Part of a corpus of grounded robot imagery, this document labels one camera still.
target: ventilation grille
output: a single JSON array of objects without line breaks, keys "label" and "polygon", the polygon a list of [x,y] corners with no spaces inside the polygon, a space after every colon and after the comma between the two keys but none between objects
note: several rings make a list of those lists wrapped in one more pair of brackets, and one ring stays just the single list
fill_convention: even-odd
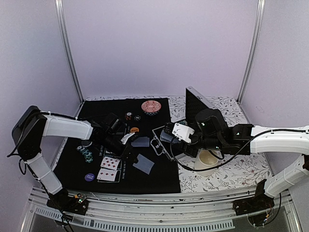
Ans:
[{"label": "ventilation grille", "polygon": [[[61,214],[53,209],[46,209],[43,207],[36,206],[35,213],[53,220],[61,221]],[[232,220],[197,224],[197,225],[175,225],[175,226],[136,225],[135,226],[135,225],[102,222],[95,219],[84,218],[81,221],[81,224],[76,224],[74,223],[74,221],[71,224],[91,229],[97,229],[105,232],[205,232],[205,231],[215,232],[235,228]]]}]

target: purple poker chip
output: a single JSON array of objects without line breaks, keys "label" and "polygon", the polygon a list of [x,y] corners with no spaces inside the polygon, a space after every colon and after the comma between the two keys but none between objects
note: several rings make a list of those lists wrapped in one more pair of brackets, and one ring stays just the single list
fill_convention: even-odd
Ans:
[{"label": "purple poker chip", "polygon": [[85,181],[93,181],[95,179],[95,175],[92,173],[88,173],[85,175]]}]

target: white wall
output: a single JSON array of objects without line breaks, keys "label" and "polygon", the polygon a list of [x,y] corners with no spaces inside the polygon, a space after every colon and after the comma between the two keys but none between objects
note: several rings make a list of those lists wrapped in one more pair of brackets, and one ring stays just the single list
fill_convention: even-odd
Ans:
[{"label": "white wall", "polygon": [[[20,230],[32,176],[23,176],[18,158],[6,158],[14,143],[11,130],[32,104],[73,115],[77,96],[60,37],[54,1],[0,1],[0,231]],[[47,160],[60,140],[46,138]]]},{"label": "white wall", "polygon": [[[242,107],[254,124],[309,125],[309,1],[267,0]],[[275,173],[298,154],[271,153]],[[302,228],[309,228],[309,180],[290,188]]]},{"label": "white wall", "polygon": [[66,0],[73,59],[84,96],[236,97],[257,0]]}]

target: table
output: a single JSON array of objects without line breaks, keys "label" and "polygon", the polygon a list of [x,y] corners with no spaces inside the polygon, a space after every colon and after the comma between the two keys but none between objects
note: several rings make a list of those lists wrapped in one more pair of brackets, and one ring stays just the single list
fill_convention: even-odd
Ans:
[{"label": "table", "polygon": [[[86,101],[120,100],[143,98],[168,98],[171,121],[185,118],[185,96],[123,96],[123,97],[91,97]],[[229,126],[248,123],[241,108],[231,97],[207,97],[211,103],[221,110]],[[62,144],[53,169],[57,165],[66,140]],[[183,157],[180,161],[190,167],[194,166],[194,158]],[[182,193],[209,192],[255,186],[259,181],[271,176],[270,168],[263,153],[250,156],[237,156],[227,165],[215,170],[209,177],[202,177],[196,172],[185,170],[179,166],[179,180]]]}]

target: beige container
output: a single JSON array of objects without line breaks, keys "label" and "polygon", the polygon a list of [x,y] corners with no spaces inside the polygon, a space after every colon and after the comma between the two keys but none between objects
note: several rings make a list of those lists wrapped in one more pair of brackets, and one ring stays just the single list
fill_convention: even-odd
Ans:
[{"label": "beige container", "polygon": [[[218,165],[218,158],[213,156],[208,150],[200,150],[195,159],[194,169],[199,170],[199,169],[211,168],[217,165]],[[214,170],[215,169],[211,169],[208,171],[196,172],[196,173],[202,176],[209,176],[214,173]]]}]

